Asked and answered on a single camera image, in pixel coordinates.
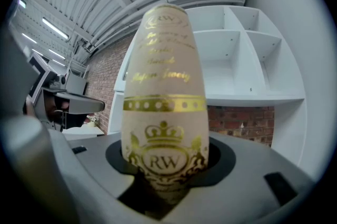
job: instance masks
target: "bottle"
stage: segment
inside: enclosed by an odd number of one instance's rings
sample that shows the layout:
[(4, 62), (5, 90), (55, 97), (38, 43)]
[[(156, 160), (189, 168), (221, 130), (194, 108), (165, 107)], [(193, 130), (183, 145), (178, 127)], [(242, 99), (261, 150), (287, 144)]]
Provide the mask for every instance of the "bottle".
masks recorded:
[(167, 204), (206, 169), (209, 129), (203, 76), (187, 13), (159, 5), (144, 14), (126, 78), (122, 155)]

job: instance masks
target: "brick wall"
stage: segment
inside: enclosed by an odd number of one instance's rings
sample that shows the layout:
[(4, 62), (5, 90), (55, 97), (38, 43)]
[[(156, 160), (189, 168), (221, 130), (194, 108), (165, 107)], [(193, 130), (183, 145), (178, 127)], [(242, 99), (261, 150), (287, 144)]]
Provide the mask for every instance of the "brick wall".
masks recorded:
[[(88, 62), (90, 70), (85, 94), (105, 102), (99, 124), (104, 133), (107, 133), (115, 81), (132, 38), (133, 35), (110, 45)], [(210, 130), (271, 145), (274, 107), (209, 106), (208, 113)]]

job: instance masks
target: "crown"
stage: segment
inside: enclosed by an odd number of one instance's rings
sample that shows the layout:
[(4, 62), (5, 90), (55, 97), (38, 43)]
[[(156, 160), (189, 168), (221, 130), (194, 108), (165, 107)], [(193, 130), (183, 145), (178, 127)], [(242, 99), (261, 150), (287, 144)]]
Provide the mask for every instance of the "crown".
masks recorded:
[(162, 121), (159, 126), (147, 126), (145, 136), (148, 142), (181, 142), (184, 129), (181, 126), (167, 126), (167, 122)]

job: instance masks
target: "ceiling light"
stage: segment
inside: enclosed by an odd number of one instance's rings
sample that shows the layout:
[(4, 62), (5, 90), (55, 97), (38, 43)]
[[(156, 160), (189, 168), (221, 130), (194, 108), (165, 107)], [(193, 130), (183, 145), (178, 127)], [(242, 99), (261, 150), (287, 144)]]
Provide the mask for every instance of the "ceiling light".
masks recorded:
[(50, 52), (52, 52), (53, 54), (56, 54), (57, 56), (61, 57), (62, 59), (65, 59), (65, 57), (59, 55), (58, 53), (55, 53), (54, 51), (52, 51), (51, 49), (49, 49)]
[(54, 59), (53, 59), (53, 61), (56, 62), (57, 64), (60, 64), (60, 65), (65, 66), (64, 64), (62, 64), (62, 63), (60, 63), (60, 62), (58, 62), (58, 61), (56, 61), (56, 60), (54, 60)]
[(46, 18), (42, 18), (42, 22), (48, 25), (52, 30), (59, 33), (61, 36), (63, 36), (66, 40), (68, 39), (68, 35), (64, 32), (62, 32), (60, 29), (58, 29), (55, 25), (51, 24)]
[(29, 36), (25, 35), (24, 33), (22, 33), (23, 36), (25, 36), (27, 39), (29, 39), (30, 41), (37, 43), (35, 40), (31, 39)]
[(22, 0), (19, 0), (19, 5), (22, 6), (23, 8), (26, 8), (26, 3)]
[(34, 49), (32, 49), (35, 53), (38, 53), (40, 56), (43, 56), (43, 54), (42, 53), (39, 53), (38, 51), (36, 51), (36, 50), (34, 50)]

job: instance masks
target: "white cabinet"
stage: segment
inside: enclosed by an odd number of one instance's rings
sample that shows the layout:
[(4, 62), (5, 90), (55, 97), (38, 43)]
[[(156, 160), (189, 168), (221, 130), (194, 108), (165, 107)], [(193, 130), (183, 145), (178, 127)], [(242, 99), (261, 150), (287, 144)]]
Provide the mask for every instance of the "white cabinet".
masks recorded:
[[(259, 9), (187, 9), (208, 105), (271, 106), (305, 98), (301, 73), (281, 33)], [(120, 128), (132, 41), (115, 83), (108, 132)]]

